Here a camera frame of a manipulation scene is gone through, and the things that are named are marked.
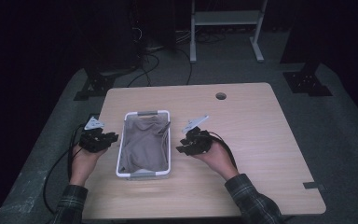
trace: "table top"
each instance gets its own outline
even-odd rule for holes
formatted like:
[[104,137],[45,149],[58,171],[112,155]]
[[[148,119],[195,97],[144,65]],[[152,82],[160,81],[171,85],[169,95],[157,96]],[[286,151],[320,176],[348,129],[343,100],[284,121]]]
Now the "table top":
[[[227,98],[218,100],[216,94]],[[230,146],[240,173],[270,197],[284,215],[321,214],[325,204],[313,182],[275,94],[267,83],[112,89],[99,120],[121,137],[128,112],[171,113],[172,169],[167,179],[130,181],[116,176],[120,139],[101,156],[89,177],[83,218],[237,217],[224,179],[175,147],[190,119],[209,118],[200,128]]]

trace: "wire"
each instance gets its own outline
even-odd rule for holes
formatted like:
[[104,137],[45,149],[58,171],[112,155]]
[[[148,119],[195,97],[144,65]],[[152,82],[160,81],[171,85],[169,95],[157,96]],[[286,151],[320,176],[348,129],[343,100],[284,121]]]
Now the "wire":
[[50,178],[51,172],[53,171],[53,169],[56,167],[56,165],[58,164],[58,162],[60,162],[60,160],[63,158],[63,156],[66,155],[66,153],[68,153],[69,150],[66,150],[64,153],[62,153],[62,155],[60,156],[60,158],[54,163],[54,165],[51,167],[51,169],[48,171],[48,175],[46,176],[45,179],[45,184],[43,186],[43,201],[45,202],[45,206],[46,208],[49,210],[49,212],[51,214],[54,214],[54,211],[51,209],[51,207],[48,205],[48,200],[46,198],[46,188],[48,185],[48,179]]
[[144,72],[143,72],[141,75],[139,75],[139,76],[137,76],[136,78],[134,78],[134,79],[127,85],[127,88],[128,88],[136,79],[138,79],[139,77],[142,77],[142,76],[146,76],[146,77],[147,77],[147,81],[148,81],[148,85],[150,84],[150,77],[148,76],[148,73],[151,72],[151,71],[153,71],[154,69],[156,69],[156,68],[158,67],[158,65],[159,65],[159,58],[158,58],[157,56],[153,55],[153,54],[147,54],[147,56],[150,56],[150,57],[155,58],[155,59],[157,60],[156,64],[155,64],[150,70],[148,70],[148,71],[145,71],[145,70],[142,68],[142,69],[144,70]]
[[193,73],[193,64],[190,61],[190,57],[188,57],[187,53],[184,50],[182,50],[182,49],[176,49],[176,50],[179,50],[182,53],[184,53],[185,56],[187,57],[188,63],[190,64],[190,73],[188,74],[188,78],[187,78],[187,82],[186,82],[186,85],[188,85],[188,83],[190,82],[190,79],[191,79],[191,75]]
[[188,43],[189,39],[190,39],[190,34],[191,32],[186,30],[186,31],[176,31],[177,34],[181,34],[181,33],[185,33],[182,36],[179,36],[176,38],[176,44],[185,44]]
[[139,37],[138,37],[138,40],[141,40],[142,39],[142,30],[139,29],[138,27],[132,27],[132,30],[138,30],[139,31]]
[[79,152],[80,152],[81,150],[83,150],[83,147],[81,147],[81,148],[75,153],[75,155],[72,157],[72,160],[75,158],[75,156],[77,156],[77,154],[79,154]]
[[148,52],[148,53],[155,53],[159,50],[163,50],[165,49],[164,46],[158,46],[158,47],[153,47],[153,48],[145,48],[145,50]]
[[199,35],[196,36],[196,40],[197,40],[197,43],[199,43],[199,44],[212,45],[212,44],[215,44],[217,42],[220,42],[220,41],[223,41],[226,39],[225,34],[220,34],[220,35],[221,36],[210,35],[208,33],[200,33]]
[[223,138],[222,138],[222,137],[220,137],[220,136],[219,136],[219,134],[217,134],[217,133],[213,133],[213,132],[209,132],[209,133],[216,135],[216,136],[217,136],[218,138],[220,138],[220,140],[222,140],[223,142],[225,141],[225,140],[223,140]]
[[75,144],[75,139],[76,139],[76,134],[78,132],[78,130],[82,127],[86,126],[85,124],[80,124],[78,125],[74,131],[72,132],[72,136],[71,136],[71,142],[69,144],[69,148],[67,150],[65,150],[61,156],[56,160],[56,162],[54,163],[54,165],[50,168],[50,170],[48,171],[48,175],[46,176],[46,179],[45,179],[45,183],[43,185],[43,202],[45,203],[45,206],[46,208],[49,210],[49,212],[51,214],[54,214],[54,211],[51,209],[51,207],[48,205],[48,200],[47,200],[47,197],[46,197],[46,189],[47,189],[47,186],[48,186],[48,179],[50,178],[50,175],[52,173],[52,171],[54,170],[54,168],[57,166],[57,164],[62,160],[62,158],[69,152],[72,150],[72,147],[74,146]]
[[231,149],[230,149],[229,146],[226,144],[226,142],[223,141],[222,138],[219,139],[219,138],[217,138],[217,137],[215,137],[215,136],[202,135],[202,134],[199,134],[199,135],[197,135],[197,136],[195,136],[195,137],[209,138],[209,139],[212,139],[212,140],[214,140],[215,142],[219,143],[219,144],[223,147],[223,149],[227,152],[227,154],[228,154],[228,156],[229,156],[229,158],[230,158],[230,160],[231,160],[232,165],[235,167],[235,169],[238,170],[238,168],[237,168],[237,163],[235,162],[235,159],[234,159],[234,155],[232,155]]

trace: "gray cloth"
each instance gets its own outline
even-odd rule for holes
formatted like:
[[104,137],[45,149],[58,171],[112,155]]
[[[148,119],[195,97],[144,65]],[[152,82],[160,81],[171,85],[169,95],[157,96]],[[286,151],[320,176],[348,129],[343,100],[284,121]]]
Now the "gray cloth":
[[121,149],[121,173],[130,174],[140,169],[168,170],[167,124],[168,119],[163,115],[127,118]]

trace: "hand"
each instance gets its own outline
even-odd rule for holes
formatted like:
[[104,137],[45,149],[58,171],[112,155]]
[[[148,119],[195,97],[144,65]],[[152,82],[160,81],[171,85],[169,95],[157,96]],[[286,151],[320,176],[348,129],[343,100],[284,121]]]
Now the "hand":
[[226,150],[217,142],[213,141],[211,148],[207,153],[194,155],[196,159],[204,161],[208,166],[225,180],[239,174],[238,170],[234,167],[231,159]]
[[97,164],[97,160],[106,152],[106,150],[107,149],[92,153],[79,145],[76,145],[72,152],[72,155],[75,157],[72,161],[72,176],[69,184],[84,187],[86,180],[89,178]]

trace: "plaid sleeve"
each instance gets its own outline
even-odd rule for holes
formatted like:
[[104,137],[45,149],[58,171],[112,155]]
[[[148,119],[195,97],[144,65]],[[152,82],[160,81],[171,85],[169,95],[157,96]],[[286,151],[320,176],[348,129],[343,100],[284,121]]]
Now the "plaid sleeve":
[[68,185],[57,205],[57,210],[50,224],[71,223],[79,224],[82,220],[84,202],[89,191],[76,185]]
[[225,186],[245,223],[284,223],[278,205],[257,192],[247,175],[234,176]]

